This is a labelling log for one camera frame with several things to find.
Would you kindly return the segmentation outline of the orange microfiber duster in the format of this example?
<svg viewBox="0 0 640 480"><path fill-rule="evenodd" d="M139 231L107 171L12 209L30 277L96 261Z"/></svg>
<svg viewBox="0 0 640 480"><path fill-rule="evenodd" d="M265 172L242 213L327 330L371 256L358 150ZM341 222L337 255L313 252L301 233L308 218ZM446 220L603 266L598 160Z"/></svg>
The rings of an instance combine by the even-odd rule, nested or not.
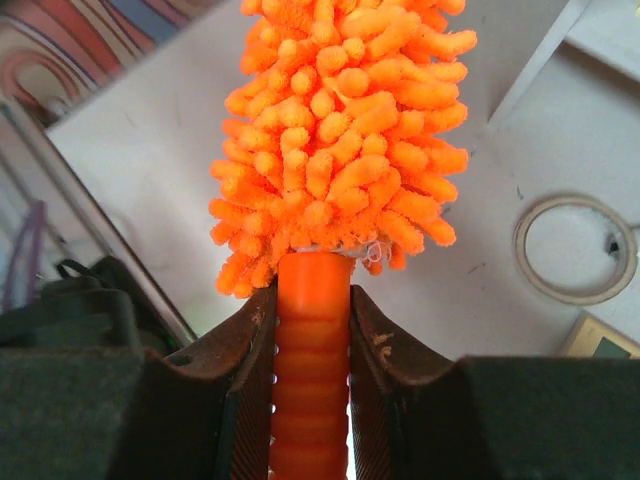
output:
<svg viewBox="0 0 640 480"><path fill-rule="evenodd" d="M455 242L443 206L469 155L453 31L461 1L245 1L248 82L226 99L211 236L230 249L219 293L277 288L268 475L347 473L351 276L400 270L426 239Z"/></svg>

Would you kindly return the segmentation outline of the masking tape roll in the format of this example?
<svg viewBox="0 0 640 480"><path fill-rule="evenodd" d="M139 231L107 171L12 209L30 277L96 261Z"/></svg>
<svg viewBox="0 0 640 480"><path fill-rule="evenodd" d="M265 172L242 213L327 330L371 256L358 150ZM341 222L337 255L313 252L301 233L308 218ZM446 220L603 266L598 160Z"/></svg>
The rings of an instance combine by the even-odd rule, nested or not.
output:
<svg viewBox="0 0 640 480"><path fill-rule="evenodd" d="M544 197L518 220L514 262L540 295L578 307L605 303L639 273L638 229L592 196Z"/></svg>

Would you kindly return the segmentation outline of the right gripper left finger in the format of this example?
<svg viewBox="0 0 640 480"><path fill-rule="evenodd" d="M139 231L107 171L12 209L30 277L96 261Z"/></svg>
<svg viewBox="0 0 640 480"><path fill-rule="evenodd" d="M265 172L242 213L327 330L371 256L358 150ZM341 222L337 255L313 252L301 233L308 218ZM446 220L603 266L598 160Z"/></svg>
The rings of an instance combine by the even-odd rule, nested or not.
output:
<svg viewBox="0 0 640 480"><path fill-rule="evenodd" d="M148 347L1 346L2 477L211 477L226 394L274 296L258 290L168 357Z"/></svg>

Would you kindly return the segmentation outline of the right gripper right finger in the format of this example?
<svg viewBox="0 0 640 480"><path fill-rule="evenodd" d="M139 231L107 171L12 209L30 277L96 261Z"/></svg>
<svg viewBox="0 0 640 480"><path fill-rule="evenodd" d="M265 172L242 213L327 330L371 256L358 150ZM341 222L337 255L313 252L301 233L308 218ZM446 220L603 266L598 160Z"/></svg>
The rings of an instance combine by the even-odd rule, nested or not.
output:
<svg viewBox="0 0 640 480"><path fill-rule="evenodd" d="M350 395L360 479L635 479L639 364L451 361L351 290Z"/></svg>

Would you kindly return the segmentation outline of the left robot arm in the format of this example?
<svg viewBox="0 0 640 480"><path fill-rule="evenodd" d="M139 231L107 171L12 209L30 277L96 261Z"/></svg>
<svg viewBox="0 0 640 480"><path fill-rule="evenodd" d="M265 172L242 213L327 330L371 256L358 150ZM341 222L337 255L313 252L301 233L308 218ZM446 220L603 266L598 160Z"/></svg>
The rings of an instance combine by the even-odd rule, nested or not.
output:
<svg viewBox="0 0 640 480"><path fill-rule="evenodd" d="M64 259L60 278L31 303L1 314L1 346L151 347L162 355L178 341L127 267L106 256L91 267Z"/></svg>

